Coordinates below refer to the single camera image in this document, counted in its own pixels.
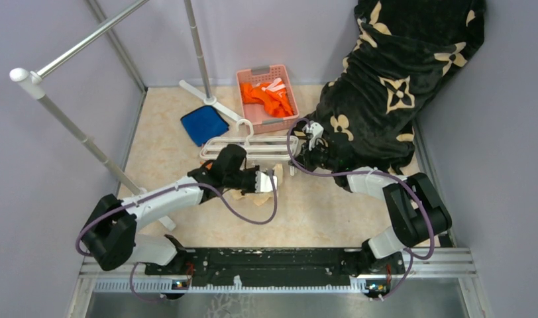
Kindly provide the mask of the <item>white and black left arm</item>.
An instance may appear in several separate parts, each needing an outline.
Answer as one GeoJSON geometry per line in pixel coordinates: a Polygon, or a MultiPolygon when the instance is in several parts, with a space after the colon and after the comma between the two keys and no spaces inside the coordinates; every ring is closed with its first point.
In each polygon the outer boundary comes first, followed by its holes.
{"type": "Polygon", "coordinates": [[[179,274],[187,264],[184,248],[168,235],[142,235],[140,230],[177,210],[222,198],[228,189],[243,194],[275,191],[274,172],[259,166],[244,168],[245,160],[246,150],[230,144],[216,159],[170,185],[124,199],[113,194],[102,197],[76,239],[77,252],[94,258],[103,271],[140,262],[179,274]]]}

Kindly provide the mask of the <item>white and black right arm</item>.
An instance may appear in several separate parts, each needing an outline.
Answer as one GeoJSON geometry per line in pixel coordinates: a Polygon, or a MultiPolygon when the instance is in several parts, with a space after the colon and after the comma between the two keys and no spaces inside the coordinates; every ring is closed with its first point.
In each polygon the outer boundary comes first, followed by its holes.
{"type": "Polygon", "coordinates": [[[312,176],[333,178],[350,193],[369,195],[386,204],[391,222],[362,244],[362,267],[378,273],[388,256],[403,250],[420,260],[432,257],[436,235],[449,230],[452,218],[424,173],[397,176],[383,171],[378,161],[360,156],[342,140],[325,140],[309,132],[299,152],[287,146],[291,163],[312,176]]]}

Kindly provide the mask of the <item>cream boxer underwear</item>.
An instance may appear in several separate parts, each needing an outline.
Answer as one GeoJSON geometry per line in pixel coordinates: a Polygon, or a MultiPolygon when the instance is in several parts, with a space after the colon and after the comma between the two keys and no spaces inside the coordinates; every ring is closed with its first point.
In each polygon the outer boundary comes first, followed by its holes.
{"type": "MultiPolygon", "coordinates": [[[[276,164],[273,168],[273,176],[276,177],[277,186],[280,186],[283,182],[284,169],[282,164],[276,164]]],[[[249,199],[258,207],[265,204],[269,199],[274,197],[272,186],[268,186],[269,192],[263,193],[246,193],[242,194],[239,190],[230,190],[231,197],[235,200],[249,199]]]]}

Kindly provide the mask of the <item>white plastic clip hanger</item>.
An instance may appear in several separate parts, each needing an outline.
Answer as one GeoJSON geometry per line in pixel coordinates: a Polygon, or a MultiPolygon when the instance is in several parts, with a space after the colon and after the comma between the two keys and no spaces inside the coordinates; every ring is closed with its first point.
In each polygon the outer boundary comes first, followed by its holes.
{"type": "Polygon", "coordinates": [[[247,119],[240,119],[235,124],[238,131],[241,125],[246,125],[249,133],[246,136],[217,136],[209,139],[199,152],[203,160],[214,160],[222,150],[231,144],[240,146],[246,151],[246,159],[254,162],[286,163],[290,160],[288,150],[295,155],[299,148],[299,138],[296,136],[255,136],[253,124],[247,119]]]}

